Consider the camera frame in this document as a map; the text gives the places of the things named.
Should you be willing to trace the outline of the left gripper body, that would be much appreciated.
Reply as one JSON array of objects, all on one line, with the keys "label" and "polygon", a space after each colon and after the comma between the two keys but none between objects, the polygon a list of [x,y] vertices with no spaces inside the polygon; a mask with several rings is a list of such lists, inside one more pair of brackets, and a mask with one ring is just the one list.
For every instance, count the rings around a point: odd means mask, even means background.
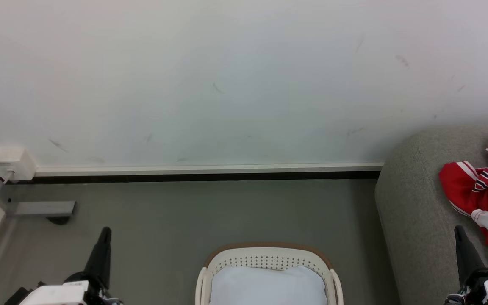
[{"label": "left gripper body", "polygon": [[20,305],[122,305],[112,297],[102,275],[78,272],[60,285],[41,285],[19,301]]}]

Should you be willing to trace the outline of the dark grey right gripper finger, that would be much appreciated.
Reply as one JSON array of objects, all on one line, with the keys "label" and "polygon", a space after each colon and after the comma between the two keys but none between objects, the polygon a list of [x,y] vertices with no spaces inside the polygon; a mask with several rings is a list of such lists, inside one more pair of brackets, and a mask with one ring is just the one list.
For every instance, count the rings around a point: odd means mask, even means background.
[{"label": "dark grey right gripper finger", "polygon": [[482,269],[485,265],[461,225],[455,226],[454,235],[459,284],[463,286],[476,269]]}]

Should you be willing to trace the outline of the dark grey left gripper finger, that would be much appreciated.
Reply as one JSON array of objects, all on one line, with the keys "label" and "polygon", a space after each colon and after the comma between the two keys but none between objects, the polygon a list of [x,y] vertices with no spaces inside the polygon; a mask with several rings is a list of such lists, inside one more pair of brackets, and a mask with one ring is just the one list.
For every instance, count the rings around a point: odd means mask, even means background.
[{"label": "dark grey left gripper finger", "polygon": [[101,230],[83,271],[89,280],[106,290],[110,288],[111,234],[109,227]]}]

